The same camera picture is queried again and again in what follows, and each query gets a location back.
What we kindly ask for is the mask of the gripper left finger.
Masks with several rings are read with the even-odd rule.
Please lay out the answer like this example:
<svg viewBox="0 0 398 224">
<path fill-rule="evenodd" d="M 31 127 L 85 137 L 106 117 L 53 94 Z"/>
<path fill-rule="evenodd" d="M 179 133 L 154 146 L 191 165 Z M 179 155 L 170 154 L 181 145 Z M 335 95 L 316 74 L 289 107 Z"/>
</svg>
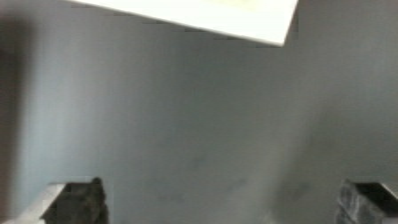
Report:
<svg viewBox="0 0 398 224">
<path fill-rule="evenodd" d="M 44 214 L 44 224 L 108 224 L 106 194 L 101 178 L 69 182 Z"/>
</svg>

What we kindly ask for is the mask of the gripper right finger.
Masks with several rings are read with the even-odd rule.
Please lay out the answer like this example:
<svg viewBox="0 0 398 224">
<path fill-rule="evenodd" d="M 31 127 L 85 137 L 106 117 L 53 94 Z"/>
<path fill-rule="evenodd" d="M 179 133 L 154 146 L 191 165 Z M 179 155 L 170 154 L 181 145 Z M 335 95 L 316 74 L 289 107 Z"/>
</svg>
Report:
<svg viewBox="0 0 398 224">
<path fill-rule="evenodd" d="M 383 183 L 340 183 L 335 224 L 398 224 L 398 195 Z"/>
</svg>

